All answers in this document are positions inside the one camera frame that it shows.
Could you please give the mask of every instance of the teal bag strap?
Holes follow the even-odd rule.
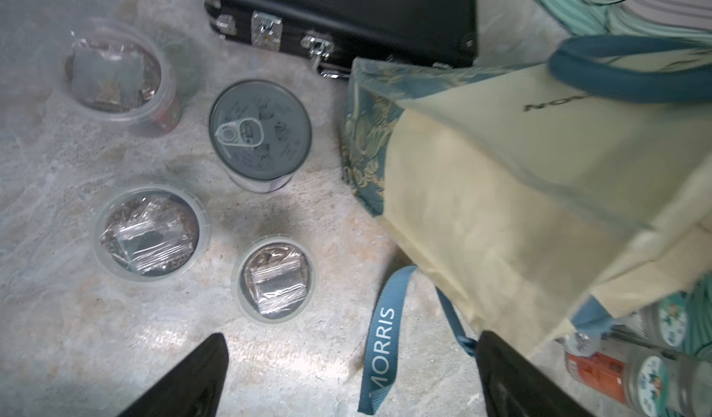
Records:
[[[640,72],[599,62],[604,57],[696,49],[694,56],[712,54],[709,46],[671,38],[634,35],[595,35],[564,40],[548,60],[549,73],[558,81],[608,99],[641,104],[687,103],[712,100],[712,65],[675,71]]]
[[[361,397],[358,403],[360,413],[374,415],[396,380],[403,301],[408,282],[416,268],[414,265],[409,265],[391,275],[378,298],[366,339],[366,357],[363,363]],[[450,300],[439,289],[437,293],[455,339],[468,355],[475,357],[477,341],[465,335]]]

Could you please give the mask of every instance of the teal floral fabric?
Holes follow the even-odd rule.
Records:
[[[343,179],[373,216],[383,214],[386,150],[403,108],[446,89],[480,82],[516,68],[437,69],[376,60],[354,60],[342,125]]]
[[[683,352],[712,361],[712,272],[697,283],[687,298],[687,314]]]

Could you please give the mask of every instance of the metal latch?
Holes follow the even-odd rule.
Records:
[[[215,20],[215,27],[220,31],[221,34],[225,35],[237,35],[237,28],[235,27],[235,19],[232,15],[222,14]]]
[[[252,12],[252,45],[278,51],[282,44],[282,19],[265,12]]]
[[[323,65],[323,61],[329,58],[336,44],[330,36],[319,34],[317,32],[308,32],[302,37],[299,44],[304,49],[309,49],[309,58],[311,59],[312,70],[322,77],[329,79],[347,79],[349,72],[338,71],[335,69],[327,69]]]

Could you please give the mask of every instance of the concrete floor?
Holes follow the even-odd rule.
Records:
[[[405,258],[340,179],[336,124],[346,86],[307,62],[221,40],[202,0],[0,0],[0,406],[4,416],[114,416],[200,341],[223,332],[230,367],[220,416],[352,416],[369,316]],[[530,0],[479,0],[480,63],[546,58],[565,32]],[[156,40],[177,69],[183,118],[162,138],[106,134],[58,99],[42,44],[86,15],[117,17]],[[247,78],[289,88],[313,122],[311,154],[268,195],[235,186],[206,135],[218,93]],[[139,180],[178,181],[207,206],[203,261],[159,288],[127,285],[90,253],[102,200]],[[244,318],[230,293],[241,252],[287,233],[318,261],[306,313],[279,327]],[[455,343],[431,282],[406,299],[399,376],[381,416],[484,416],[474,361]],[[535,361],[598,414],[627,411]]]

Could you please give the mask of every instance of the can lid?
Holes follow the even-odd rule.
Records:
[[[226,141],[221,136],[224,127],[218,130],[224,124],[235,125],[234,135],[242,140]],[[218,96],[210,111],[209,133],[220,159],[256,181],[272,181],[296,171],[309,153],[312,138],[309,116],[299,99],[276,83],[258,79],[237,82]],[[251,140],[253,134],[259,136],[257,140]]]
[[[679,293],[662,299],[654,312],[660,337],[666,345],[676,348],[682,345],[687,335],[687,311],[685,298]]]

